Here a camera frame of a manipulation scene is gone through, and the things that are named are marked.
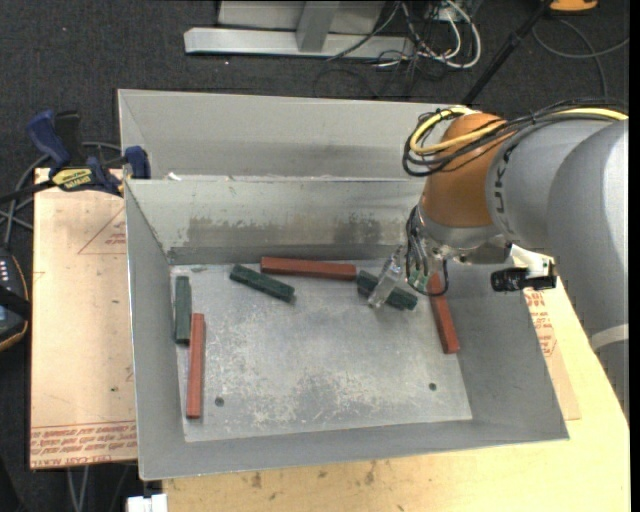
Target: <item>blue clamp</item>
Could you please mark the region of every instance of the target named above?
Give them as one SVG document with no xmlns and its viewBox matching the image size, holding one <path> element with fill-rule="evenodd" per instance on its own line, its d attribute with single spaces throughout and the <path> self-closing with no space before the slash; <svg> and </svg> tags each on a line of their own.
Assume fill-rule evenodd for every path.
<svg viewBox="0 0 640 512">
<path fill-rule="evenodd" d="M 124 150 L 124 157 L 131 166 L 132 178 L 151 178 L 151 166 L 147 159 L 147 154 L 140 146 L 131 146 Z"/>
<path fill-rule="evenodd" d="M 108 170 L 102 169 L 94 156 L 88 157 L 86 166 L 69 166 L 71 155 L 53 125 L 53 112 L 45 110 L 27 124 L 27 135 L 44 154 L 51 157 L 55 165 L 49 170 L 49 180 L 62 190 L 97 190 L 108 194 L 122 195 L 122 181 Z"/>
</svg>

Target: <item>black device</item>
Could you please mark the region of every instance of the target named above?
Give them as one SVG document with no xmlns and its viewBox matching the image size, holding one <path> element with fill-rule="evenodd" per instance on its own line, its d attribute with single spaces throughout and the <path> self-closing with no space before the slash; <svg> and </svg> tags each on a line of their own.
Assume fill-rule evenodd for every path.
<svg viewBox="0 0 640 512">
<path fill-rule="evenodd" d="M 23 338 L 30 317 L 31 304 L 22 269 L 12 254 L 0 247 L 0 351 Z"/>
</svg>

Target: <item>metal stand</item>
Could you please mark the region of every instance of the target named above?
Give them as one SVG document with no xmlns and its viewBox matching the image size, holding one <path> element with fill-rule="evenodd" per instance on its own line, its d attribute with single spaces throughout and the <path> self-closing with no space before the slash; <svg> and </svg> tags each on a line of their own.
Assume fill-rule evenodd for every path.
<svg viewBox="0 0 640 512">
<path fill-rule="evenodd" d="M 287 2 L 286 4 L 291 5 L 282 6 L 245 6 L 228 14 L 232 9 L 230 6 L 227 7 L 225 16 L 221 16 L 222 23 L 229 22 L 236 26 L 272 26 L 278 30 L 193 28 L 184 34 L 185 51 L 187 54 L 331 57 L 353 47 L 370 33 L 384 5 L 384 2 L 371 2 L 364 6 L 343 5 L 350 3 L 360 4 L 360 2 L 335 1 L 303 2 L 298 19 L 296 19 L 296 12 L 300 11 L 301 6 L 296 6 L 296 2 Z M 344 33 L 347 30 L 351 30 L 351 33 Z M 404 37 L 376 36 L 345 57 L 375 58 L 384 51 L 402 52 L 405 50 L 405 44 Z"/>
</svg>

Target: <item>red wooden stick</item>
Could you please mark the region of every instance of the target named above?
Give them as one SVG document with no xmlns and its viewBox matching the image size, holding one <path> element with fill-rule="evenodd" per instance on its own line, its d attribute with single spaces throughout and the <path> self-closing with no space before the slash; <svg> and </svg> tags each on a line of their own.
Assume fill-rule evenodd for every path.
<svg viewBox="0 0 640 512">
<path fill-rule="evenodd" d="M 438 274 L 433 274 L 429 279 L 427 285 L 429 293 L 438 293 L 442 290 L 442 282 Z M 453 325 L 453 318 L 451 318 L 451 310 L 447 303 L 446 295 L 440 295 L 438 297 L 429 297 L 431 302 L 431 309 L 433 310 L 433 318 L 436 321 L 436 327 L 438 328 L 438 334 L 440 335 L 440 343 L 442 350 L 445 354 L 454 354 L 460 350 L 460 344 L 458 343 L 458 335 L 456 334 L 456 328 Z"/>
<path fill-rule="evenodd" d="M 202 376 L 205 323 L 202 313 L 191 314 L 191 341 L 189 342 L 189 379 L 187 381 L 187 418 L 197 419 L 202 414 Z"/>
<path fill-rule="evenodd" d="M 326 263 L 269 256 L 264 256 L 260 260 L 260 270 L 265 274 L 322 277 L 342 281 L 353 281 L 356 278 L 356 267 L 349 263 Z"/>
</svg>

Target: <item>gray metal plate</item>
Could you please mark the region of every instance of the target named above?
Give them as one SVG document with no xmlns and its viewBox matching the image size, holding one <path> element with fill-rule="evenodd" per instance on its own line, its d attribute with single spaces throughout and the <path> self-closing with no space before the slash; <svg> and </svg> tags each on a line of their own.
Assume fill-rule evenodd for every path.
<svg viewBox="0 0 640 512">
<path fill-rule="evenodd" d="M 328 34 L 319 51 L 301 50 L 295 32 L 271 30 L 241 30 L 233 28 L 192 28 L 184 33 L 185 52 L 211 54 L 259 54 L 305 57 L 332 57 L 352 48 L 362 36 Z M 381 53 L 397 51 L 411 53 L 405 37 L 373 36 L 348 58 L 374 59 Z"/>
<path fill-rule="evenodd" d="M 188 442 L 471 418 L 426 299 L 374 310 L 354 282 L 277 276 L 295 287 L 292 305 L 231 281 L 231 268 L 172 267 L 207 322 L 203 417 L 183 415 Z M 184 411 L 188 349 L 177 356 Z"/>
<path fill-rule="evenodd" d="M 232 286 L 225 277 L 227 265 L 256 264 L 265 255 L 370 261 L 390 254 L 404 239 L 406 216 L 420 196 L 422 180 L 360 180 L 399 178 L 406 137 L 418 116 L 436 105 L 119 91 L 119 106 L 123 146 L 142 145 L 155 178 L 174 173 L 183 180 L 125 184 L 141 478 L 566 438 L 522 296 L 491 289 L 489 275 L 499 267 L 450 265 L 448 302 L 461 350 L 452 358 L 459 370 L 456 366 L 447 375 L 461 372 L 472 412 L 471 419 L 467 414 L 450 421 L 439 421 L 436 413 L 441 398 L 455 403 L 445 396 L 455 393 L 452 382 L 434 369 L 430 351 L 438 347 L 437 335 L 400 320 L 425 321 L 420 311 L 389 311 L 394 325 L 379 327 L 378 317 L 386 312 L 356 302 L 345 308 L 347 299 L 360 300 L 352 294 L 354 285 L 334 283 L 350 291 L 332 289 L 322 298 L 343 325 L 313 318 L 305 327 L 296 314 L 311 315 L 312 309 L 304 308 L 316 300 L 311 286 L 319 283 L 295 279 L 298 302 L 290 306 Z M 440 135 L 432 136 L 437 140 Z M 276 183 L 282 177 L 306 179 Z M 329 177 L 336 182 L 316 183 Z M 256 179 L 262 181 L 250 183 Z M 207 275 L 215 274 L 212 269 L 193 274 L 196 307 L 207 316 L 210 341 L 204 417 L 202 424 L 185 429 L 186 354 L 177 354 L 173 340 L 171 281 L 178 272 L 190 272 L 176 265 L 192 264 L 227 270 L 217 277 Z M 200 297 L 206 297 L 206 304 Z M 275 321 L 276 312 L 287 313 Z M 349 315 L 349 322 L 341 313 Z M 223 321 L 226 314 L 234 315 L 233 323 Z M 275 323 L 263 327 L 260 315 Z M 372 325 L 387 329 L 386 337 L 371 336 L 379 334 L 373 328 L 361 334 L 362 325 L 372 327 L 364 321 L 370 316 L 376 322 Z M 249 320 L 254 336 L 242 347 L 251 332 Z M 332 341 L 330 328 L 350 342 Z M 228 336 L 233 329 L 234 338 Z M 292 334 L 285 337 L 285 331 Z M 220 332 L 235 339 L 235 347 L 216 346 Z M 348 366 L 359 373 L 349 370 L 347 376 Z M 418 389 L 411 389 L 412 380 Z M 437 391 L 427 392 L 425 382 L 434 382 Z M 244 404 L 241 388 L 246 390 Z M 297 391 L 305 393 L 304 400 L 295 402 Z M 224 407 L 211 405 L 216 396 L 225 400 Z M 429 406 L 421 408 L 420 400 Z M 321 408 L 329 404 L 331 412 Z M 331 421 L 351 422 L 353 428 L 334 429 Z M 245 437 L 234 437 L 230 430 Z M 203 441 L 194 442 L 198 436 Z"/>
<path fill-rule="evenodd" d="M 217 25 L 260 29 L 295 30 L 306 2 L 220 2 Z M 376 25 L 384 2 L 340 2 L 331 32 L 367 35 Z"/>
</svg>

